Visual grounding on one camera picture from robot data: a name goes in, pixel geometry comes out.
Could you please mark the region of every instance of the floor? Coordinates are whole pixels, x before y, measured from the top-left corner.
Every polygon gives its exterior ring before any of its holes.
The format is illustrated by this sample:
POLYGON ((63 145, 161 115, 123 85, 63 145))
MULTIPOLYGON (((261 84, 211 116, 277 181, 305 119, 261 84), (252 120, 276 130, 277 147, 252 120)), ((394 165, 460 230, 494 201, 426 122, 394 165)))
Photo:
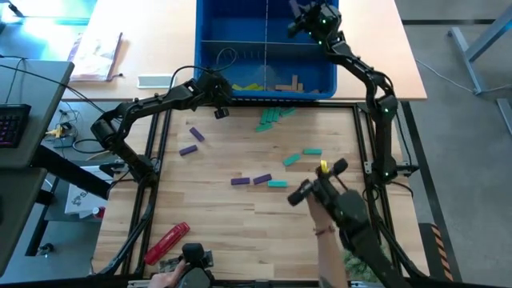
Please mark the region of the floor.
MULTIPOLYGON (((22 10, 22 3, 30 6, 36 1, 18 0, 15 4, 22 10)), ((487 28, 471 25, 472 20, 496 18, 510 5, 510 0, 493 0, 492 5, 488 0, 395 1, 404 20, 466 20, 462 32, 468 42, 475 40, 487 28)), ((85 29, 86 19, 95 1, 52 2, 63 8, 41 11, 42 15, 35 16, 76 18, 74 25, 56 26, 49 22, 52 30, 32 30, 30 25, 8 25, 0 34, 0 54, 16 52, 31 58, 65 59, 68 46, 85 29)), ((38 9, 29 11, 35 14, 39 12, 38 9)), ((405 30, 417 60, 472 88, 455 44, 446 36, 449 28, 443 25, 406 26, 405 30)), ((478 60, 478 68, 489 88, 512 83, 510 46, 512 33, 505 34, 478 60)), ((462 279, 471 283, 512 286, 512 274, 509 272, 512 266, 512 246, 509 245, 512 238, 512 226, 509 224, 512 218, 509 208, 512 194, 508 193, 512 136, 493 101, 497 97, 509 97, 511 91, 503 90, 478 98, 441 79, 424 66, 418 64, 418 68, 429 99, 412 103, 411 107, 462 279)), ((101 102, 99 105, 109 109, 115 107, 116 103, 101 102)), ((88 137, 88 126, 96 119, 98 112, 83 103, 71 103, 71 106, 81 114, 78 121, 81 137, 88 137)), ((69 108, 62 104, 62 109, 69 108)), ((54 120, 58 121, 59 118, 60 115, 56 114, 54 120)), ((407 133, 405 138, 405 143, 412 147, 407 133)), ((71 149, 65 149, 64 154, 73 160, 89 157, 71 149)), ((418 221, 432 222, 421 175, 413 175, 410 183, 415 192, 418 221)), ((99 229, 97 223, 52 223, 43 242, 55 244, 57 252, 48 258, 23 256, 30 230, 34 229, 34 220, 40 211, 41 207, 36 205, 0 283, 79 277, 89 273, 89 260, 99 229)))

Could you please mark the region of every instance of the wooden tabletop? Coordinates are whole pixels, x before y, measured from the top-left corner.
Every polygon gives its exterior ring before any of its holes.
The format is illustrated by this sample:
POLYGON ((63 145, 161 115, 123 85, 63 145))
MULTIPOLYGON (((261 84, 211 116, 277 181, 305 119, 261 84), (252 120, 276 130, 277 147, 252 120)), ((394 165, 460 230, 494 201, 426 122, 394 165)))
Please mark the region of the wooden tabletop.
MULTIPOLYGON (((401 100, 426 99, 414 56, 394 0, 343 0, 341 29, 356 55, 394 82, 401 100)), ((97 100, 145 98, 164 90, 139 90, 140 74, 172 74, 194 64, 195 0, 98 0, 86 33, 110 29, 122 32, 122 44, 112 82, 75 82, 72 87, 97 100)), ((192 77, 180 72, 178 82, 192 77)), ((336 99, 363 100, 365 87, 343 67, 338 67, 336 99)), ((64 100, 77 100, 67 91, 64 100)))
MULTIPOLYGON (((150 247, 174 225, 187 222, 190 232, 163 259, 177 257, 186 242, 200 242, 213 251, 212 271, 217 279, 317 279, 316 238, 307 205, 291 207, 286 197, 302 180, 314 178, 320 159, 332 164, 341 157, 349 163, 342 179, 349 187, 363 191, 352 111, 300 108, 296 115, 280 119, 272 130, 262 133, 254 131, 262 108, 231 108, 230 114, 215 120, 211 108, 173 111, 150 247), (206 140, 198 142, 189 132, 191 127, 206 140), (198 151, 179 155, 180 149, 191 145, 197 145, 198 151), (284 167, 283 159, 307 147, 322 148, 322 156, 302 155, 298 162, 284 167), (268 173, 274 179, 287 180, 289 187, 230 184, 231 178, 268 173)), ((140 154, 146 146, 149 125, 150 118, 140 119, 126 139, 140 154)), ((395 130, 393 154, 398 161, 402 159, 395 130)), ((397 180, 406 183, 404 178, 397 180)), ((111 191, 94 254, 94 270, 105 267, 126 240, 136 188, 132 182, 121 182, 111 191)), ((388 186, 388 199, 398 242, 418 268, 428 273, 410 193, 399 186, 388 186)), ((132 263, 137 261, 140 241, 132 263)), ((146 266, 145 272, 149 275, 157 270, 158 266, 146 266)))

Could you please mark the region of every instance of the white paper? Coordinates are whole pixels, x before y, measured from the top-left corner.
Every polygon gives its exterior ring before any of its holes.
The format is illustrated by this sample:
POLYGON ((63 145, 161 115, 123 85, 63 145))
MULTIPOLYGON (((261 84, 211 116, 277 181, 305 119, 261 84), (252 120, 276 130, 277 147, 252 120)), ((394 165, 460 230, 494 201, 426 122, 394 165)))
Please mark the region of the white paper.
MULTIPOLYGON (((101 180, 105 180, 108 183, 112 182, 112 177, 101 171, 99 166, 84 166, 82 169, 99 177, 101 180)), ((76 187, 73 184, 70 184, 70 189, 68 190, 66 201, 66 209, 64 210, 64 213, 78 213, 80 218, 85 218, 92 214, 93 208, 104 206, 106 206, 105 199, 102 199, 76 187)))

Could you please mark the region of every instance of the green block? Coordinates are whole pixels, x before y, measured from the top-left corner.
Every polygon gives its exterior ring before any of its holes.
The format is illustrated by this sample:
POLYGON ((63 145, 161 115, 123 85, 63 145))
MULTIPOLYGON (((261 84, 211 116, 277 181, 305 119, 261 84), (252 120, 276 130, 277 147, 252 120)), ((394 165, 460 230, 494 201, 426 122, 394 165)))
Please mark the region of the green block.
POLYGON ((268 129, 272 129, 272 123, 267 123, 256 127, 256 132, 263 132, 267 131, 268 129))
POLYGON ((288 187, 288 182, 287 181, 284 181, 284 180, 270 180, 268 181, 268 185, 269 187, 273 187, 273 188, 287 188, 288 187))
POLYGON ((299 159, 301 158, 301 155, 299 154, 293 154, 291 156, 289 156, 287 159, 285 159, 282 164, 284 164, 285 166, 290 166, 292 165, 293 163, 295 163, 296 161, 298 161, 299 159))
POLYGON ((279 114, 281 113, 281 108, 275 107, 274 108, 274 119, 272 119, 273 122, 279 121, 279 114))
POLYGON ((269 108, 269 112, 266 114, 266 122, 272 122, 274 120, 274 108, 269 108))
POLYGON ((289 108, 288 110, 284 110, 283 112, 281 112, 281 116, 283 117, 291 116, 293 114, 295 114, 295 108, 289 108))
POLYGON ((263 110, 263 115, 262 115, 262 120, 259 121, 260 124, 265 124, 266 123, 266 115, 269 113, 269 110, 268 109, 264 109, 263 110))
POLYGON ((322 149, 319 149, 319 148, 305 148, 303 153, 305 155, 322 155, 322 149))

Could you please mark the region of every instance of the orange warning stripe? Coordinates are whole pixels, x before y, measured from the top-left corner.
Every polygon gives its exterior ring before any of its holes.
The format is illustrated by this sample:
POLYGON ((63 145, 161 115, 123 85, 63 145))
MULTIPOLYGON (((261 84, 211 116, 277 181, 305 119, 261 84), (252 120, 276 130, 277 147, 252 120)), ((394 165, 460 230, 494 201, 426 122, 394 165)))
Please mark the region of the orange warning stripe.
POLYGON ((432 225, 432 232, 434 233, 435 241, 438 244, 438 252, 439 252, 439 255, 441 256, 441 264, 445 271, 445 276, 450 281, 453 281, 454 277, 452 276, 451 271, 450 271, 450 264, 448 263, 448 259, 446 257, 445 246, 442 243, 441 232, 439 232, 439 229, 434 225, 432 225))

